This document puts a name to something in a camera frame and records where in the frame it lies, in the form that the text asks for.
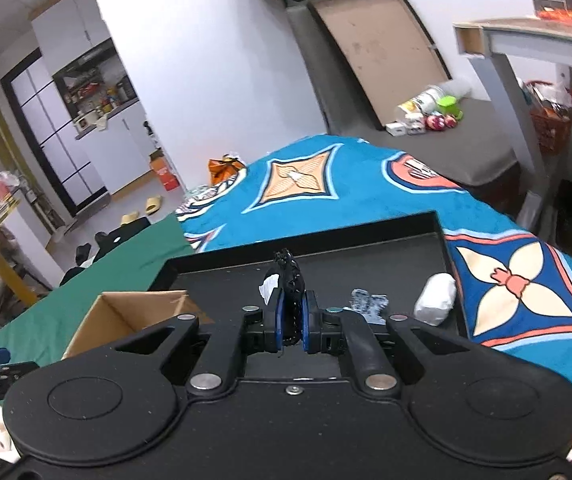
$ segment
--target orange basket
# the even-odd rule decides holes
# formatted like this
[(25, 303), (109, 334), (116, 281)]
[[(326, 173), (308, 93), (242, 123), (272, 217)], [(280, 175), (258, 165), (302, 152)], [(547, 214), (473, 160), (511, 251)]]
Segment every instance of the orange basket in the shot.
[[(547, 81), (529, 81), (528, 84), (551, 84)], [(566, 88), (572, 96), (572, 90)], [(536, 136), (539, 138), (539, 148), (545, 155), (557, 155), (568, 144), (572, 129), (572, 111), (567, 119), (548, 117), (543, 111), (530, 110)]]

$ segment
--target green cup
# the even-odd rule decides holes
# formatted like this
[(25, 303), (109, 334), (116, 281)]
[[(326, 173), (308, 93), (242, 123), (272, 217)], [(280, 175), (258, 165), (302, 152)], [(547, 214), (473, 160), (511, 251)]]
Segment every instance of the green cup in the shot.
[(444, 115), (452, 115), (457, 121), (464, 118), (464, 113), (456, 104), (456, 97), (447, 95), (437, 100), (437, 110)]

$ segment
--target bed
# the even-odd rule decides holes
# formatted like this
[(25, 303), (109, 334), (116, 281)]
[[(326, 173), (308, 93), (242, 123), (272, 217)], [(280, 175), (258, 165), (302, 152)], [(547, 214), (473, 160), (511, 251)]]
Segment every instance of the bed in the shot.
[(0, 330), (0, 346), (13, 361), (60, 359), (99, 292), (146, 290), (173, 256), (427, 210), (444, 230), (472, 340), (572, 381), (572, 258), (412, 156), (332, 136), (300, 140), (210, 188)]

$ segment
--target orange box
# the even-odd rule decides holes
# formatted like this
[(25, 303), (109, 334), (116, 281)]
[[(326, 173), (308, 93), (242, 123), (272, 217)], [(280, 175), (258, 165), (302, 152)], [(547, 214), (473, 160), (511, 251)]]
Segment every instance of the orange box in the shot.
[(179, 180), (170, 170), (168, 163), (163, 156), (150, 161), (150, 168), (157, 173), (159, 181), (162, 183), (163, 188), (167, 191), (172, 191), (179, 187)]

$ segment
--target blue patterned blanket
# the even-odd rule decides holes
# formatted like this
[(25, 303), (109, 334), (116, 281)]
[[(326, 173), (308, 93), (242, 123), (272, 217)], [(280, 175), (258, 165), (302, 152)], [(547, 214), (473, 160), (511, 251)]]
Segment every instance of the blue patterned blanket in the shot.
[(446, 235), (472, 340), (572, 381), (572, 258), (406, 153), (310, 137), (177, 216), (192, 247), (212, 251), (427, 210)]

